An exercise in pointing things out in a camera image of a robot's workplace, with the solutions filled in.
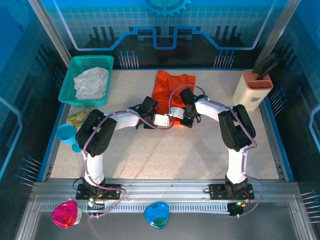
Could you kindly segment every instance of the red cloth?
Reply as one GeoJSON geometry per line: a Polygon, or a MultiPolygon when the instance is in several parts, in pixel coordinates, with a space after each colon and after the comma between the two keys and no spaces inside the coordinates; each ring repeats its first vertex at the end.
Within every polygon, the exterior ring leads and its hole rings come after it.
{"type": "MultiPolygon", "coordinates": [[[[196,83],[196,77],[190,76],[190,75],[180,75],[180,76],[173,76],[168,74],[167,72],[160,70],[158,72],[158,75],[155,79],[154,89],[152,92],[152,98],[158,102],[158,109],[157,114],[167,114],[169,112],[169,98],[171,93],[179,86],[183,84],[195,84],[196,83]]],[[[184,108],[185,105],[182,102],[179,93],[184,90],[190,88],[192,91],[194,91],[193,86],[185,86],[180,89],[178,89],[171,99],[171,106],[172,107],[179,107],[184,108]]]]}

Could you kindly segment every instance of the knife block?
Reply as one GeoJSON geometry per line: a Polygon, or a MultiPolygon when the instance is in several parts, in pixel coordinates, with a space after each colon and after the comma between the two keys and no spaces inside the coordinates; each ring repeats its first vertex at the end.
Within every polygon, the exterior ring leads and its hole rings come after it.
{"type": "Polygon", "coordinates": [[[258,73],[245,70],[233,94],[234,105],[241,104],[247,111],[254,111],[274,87],[269,74],[256,80],[258,73]]]}

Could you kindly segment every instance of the white tabletop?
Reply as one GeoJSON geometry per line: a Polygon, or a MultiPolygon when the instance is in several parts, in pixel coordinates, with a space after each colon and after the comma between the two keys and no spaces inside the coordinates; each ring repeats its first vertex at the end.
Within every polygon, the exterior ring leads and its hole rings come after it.
{"type": "MultiPolygon", "coordinates": [[[[167,70],[171,75],[196,76],[195,84],[213,100],[233,105],[232,95],[242,71],[167,70]]],[[[103,112],[125,110],[152,94],[157,70],[114,70],[103,112]]],[[[79,108],[71,107],[69,116],[79,108]]],[[[274,158],[259,108],[249,112],[258,148],[249,152],[247,173],[260,179],[278,179],[274,158]]],[[[79,178],[84,175],[81,153],[60,143],[51,178],[79,178]]],[[[107,178],[224,179],[228,150],[219,123],[202,116],[192,128],[176,125],[168,131],[127,127],[113,133],[103,155],[107,178]]]]}

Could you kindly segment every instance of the white cloth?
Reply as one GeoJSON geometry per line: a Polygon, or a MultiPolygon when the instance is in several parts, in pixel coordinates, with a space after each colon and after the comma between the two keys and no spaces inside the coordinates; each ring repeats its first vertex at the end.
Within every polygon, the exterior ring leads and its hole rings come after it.
{"type": "Polygon", "coordinates": [[[109,70],[94,67],[75,77],[75,97],[79,100],[98,100],[106,94],[109,70]]]}

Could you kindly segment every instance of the green basket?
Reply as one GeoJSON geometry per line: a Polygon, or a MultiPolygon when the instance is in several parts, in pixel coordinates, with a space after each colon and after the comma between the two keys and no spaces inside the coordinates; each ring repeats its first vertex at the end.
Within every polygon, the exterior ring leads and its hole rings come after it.
{"type": "Polygon", "coordinates": [[[64,81],[59,94],[59,101],[67,103],[74,107],[102,107],[107,103],[108,91],[112,75],[112,67],[114,65],[114,57],[110,55],[85,55],[74,56],[71,58],[70,65],[66,71],[64,81]],[[82,74],[84,71],[92,68],[104,68],[109,70],[108,82],[106,84],[105,95],[102,99],[95,100],[78,100],[76,99],[74,78],[82,74]]]}

